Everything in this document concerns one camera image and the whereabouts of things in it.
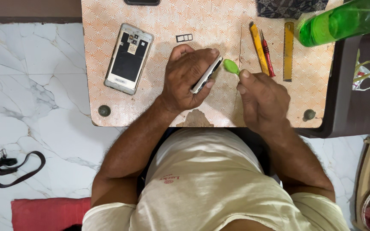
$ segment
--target yellow ruler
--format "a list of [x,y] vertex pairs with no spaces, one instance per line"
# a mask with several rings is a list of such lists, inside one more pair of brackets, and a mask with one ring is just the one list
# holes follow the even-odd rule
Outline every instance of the yellow ruler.
[[249,24],[249,29],[251,30],[251,34],[254,39],[254,45],[255,45],[255,49],[258,54],[258,58],[260,59],[261,70],[265,74],[269,75],[268,64],[266,64],[264,50],[262,49],[261,38],[260,38],[260,35],[258,34],[258,28],[254,24],[254,22],[251,22]]
[[284,81],[292,82],[292,53],[294,51],[294,23],[285,23]]

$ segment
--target man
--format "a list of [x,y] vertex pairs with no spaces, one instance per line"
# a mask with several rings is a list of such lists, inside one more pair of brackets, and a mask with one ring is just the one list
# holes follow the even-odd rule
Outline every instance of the man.
[[198,94],[189,90],[218,55],[186,44],[172,50],[161,95],[112,145],[95,176],[83,230],[349,230],[331,181],[286,119],[286,88],[247,70],[237,87],[244,120],[269,146],[283,188],[232,132],[183,128],[161,145],[137,197],[137,177],[165,130],[208,96],[213,79]]

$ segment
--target man's left hand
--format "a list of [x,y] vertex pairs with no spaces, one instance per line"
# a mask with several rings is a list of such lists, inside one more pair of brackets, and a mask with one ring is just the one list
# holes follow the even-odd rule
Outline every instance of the man's left hand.
[[198,94],[190,90],[218,55],[217,49],[193,50],[187,44],[173,48],[165,70],[164,89],[158,97],[169,112],[179,114],[202,104],[215,83],[214,79],[209,79]]

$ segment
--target green plastic opening tool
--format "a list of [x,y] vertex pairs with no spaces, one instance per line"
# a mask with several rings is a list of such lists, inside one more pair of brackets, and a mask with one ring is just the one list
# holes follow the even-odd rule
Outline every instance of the green plastic opening tool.
[[239,68],[234,61],[229,59],[224,60],[224,67],[226,71],[239,75]]

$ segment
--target dark patterned cloth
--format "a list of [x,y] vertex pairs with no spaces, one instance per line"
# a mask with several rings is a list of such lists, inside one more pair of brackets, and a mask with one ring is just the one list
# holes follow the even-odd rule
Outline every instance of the dark patterned cloth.
[[295,18],[302,13],[324,10],[328,0],[257,0],[258,16]]

